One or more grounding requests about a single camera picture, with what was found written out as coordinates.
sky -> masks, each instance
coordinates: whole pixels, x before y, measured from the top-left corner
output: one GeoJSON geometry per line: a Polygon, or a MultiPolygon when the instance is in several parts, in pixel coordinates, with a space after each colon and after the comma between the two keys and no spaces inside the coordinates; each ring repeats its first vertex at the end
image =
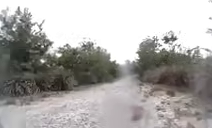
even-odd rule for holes
{"type": "Polygon", "coordinates": [[[44,31],[54,48],[77,46],[90,38],[107,49],[113,60],[134,60],[146,36],[173,30],[186,47],[212,47],[206,30],[212,27],[209,0],[1,0],[7,6],[28,7],[35,21],[45,20],[44,31]]]}

shrub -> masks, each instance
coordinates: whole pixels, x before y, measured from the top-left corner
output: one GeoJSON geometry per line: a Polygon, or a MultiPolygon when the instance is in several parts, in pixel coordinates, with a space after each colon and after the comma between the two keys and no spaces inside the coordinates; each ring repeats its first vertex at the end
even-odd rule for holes
{"type": "Polygon", "coordinates": [[[148,70],[145,72],[143,80],[154,84],[189,86],[188,72],[180,66],[166,66],[148,70]]]}

gravel path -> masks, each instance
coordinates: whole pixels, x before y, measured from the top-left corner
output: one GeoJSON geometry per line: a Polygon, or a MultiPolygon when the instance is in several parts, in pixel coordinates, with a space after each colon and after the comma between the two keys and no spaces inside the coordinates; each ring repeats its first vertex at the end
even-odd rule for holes
{"type": "Polygon", "coordinates": [[[189,107],[191,96],[137,85],[127,77],[31,105],[1,107],[0,120],[4,128],[206,128],[201,111],[189,107]],[[134,104],[144,107],[136,122],[130,120],[134,104]]]}

vegetation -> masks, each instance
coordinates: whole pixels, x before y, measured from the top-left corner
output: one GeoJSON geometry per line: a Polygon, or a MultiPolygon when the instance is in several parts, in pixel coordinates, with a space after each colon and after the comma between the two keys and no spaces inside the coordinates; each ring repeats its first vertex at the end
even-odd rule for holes
{"type": "Polygon", "coordinates": [[[139,45],[135,72],[144,82],[184,86],[212,101],[212,50],[185,48],[173,31],[147,37],[139,45]],[[203,57],[202,51],[209,53],[203,57]]]}
{"type": "Polygon", "coordinates": [[[66,44],[54,53],[54,43],[34,22],[27,8],[0,13],[0,95],[23,96],[41,91],[72,90],[74,85],[112,81],[118,64],[93,41],[66,44]]]}

tree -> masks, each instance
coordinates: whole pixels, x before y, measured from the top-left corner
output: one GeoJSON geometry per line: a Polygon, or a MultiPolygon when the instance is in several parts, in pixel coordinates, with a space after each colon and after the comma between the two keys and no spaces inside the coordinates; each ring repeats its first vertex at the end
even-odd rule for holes
{"type": "Polygon", "coordinates": [[[53,43],[42,31],[44,21],[33,22],[29,10],[18,7],[12,15],[9,9],[2,10],[0,22],[0,54],[10,56],[8,71],[37,73],[40,59],[53,43]]]}

